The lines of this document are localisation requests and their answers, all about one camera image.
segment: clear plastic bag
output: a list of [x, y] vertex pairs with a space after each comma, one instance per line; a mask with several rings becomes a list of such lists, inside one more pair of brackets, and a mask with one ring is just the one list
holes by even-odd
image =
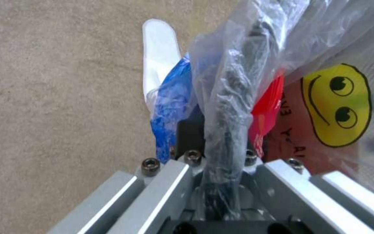
[[373, 26], [370, 0], [245, 0], [217, 31], [196, 39], [189, 53], [208, 161], [199, 219], [240, 218], [250, 112], [279, 69], [314, 71], [307, 64], [321, 65]]

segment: crumpled plastic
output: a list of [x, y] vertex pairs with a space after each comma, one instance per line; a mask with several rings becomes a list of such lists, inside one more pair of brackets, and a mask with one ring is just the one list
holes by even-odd
[[193, 91], [190, 61], [184, 56], [165, 77], [158, 89], [147, 95], [151, 129], [156, 137], [156, 155], [166, 163], [175, 145], [177, 123], [186, 118]]
[[196, 39], [189, 54], [207, 158], [196, 218], [240, 219], [250, 113], [275, 74], [314, 71], [373, 26], [370, 0], [244, 0], [214, 33]]

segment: metal plate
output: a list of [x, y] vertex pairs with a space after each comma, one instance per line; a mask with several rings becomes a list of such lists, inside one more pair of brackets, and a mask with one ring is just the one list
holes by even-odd
[[49, 233], [105, 233], [143, 188], [144, 183], [136, 176], [118, 171]]
[[310, 181], [374, 229], [374, 193], [341, 172], [314, 176]]
[[255, 180], [277, 220], [297, 217], [314, 233], [374, 233], [282, 160], [259, 166]]
[[108, 233], [157, 233], [168, 217], [180, 217], [192, 189], [190, 167], [170, 160]]

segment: bolt hole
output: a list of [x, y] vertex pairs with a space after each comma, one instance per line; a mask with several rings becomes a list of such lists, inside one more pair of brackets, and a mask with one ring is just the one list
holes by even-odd
[[173, 234], [197, 234], [197, 229], [189, 223], [181, 223], [174, 228]]

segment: beige carpet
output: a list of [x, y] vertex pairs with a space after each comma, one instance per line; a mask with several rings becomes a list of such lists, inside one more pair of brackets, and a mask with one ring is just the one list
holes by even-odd
[[49, 230], [116, 170], [154, 157], [142, 23], [181, 52], [231, 0], [0, 0], [0, 233]]

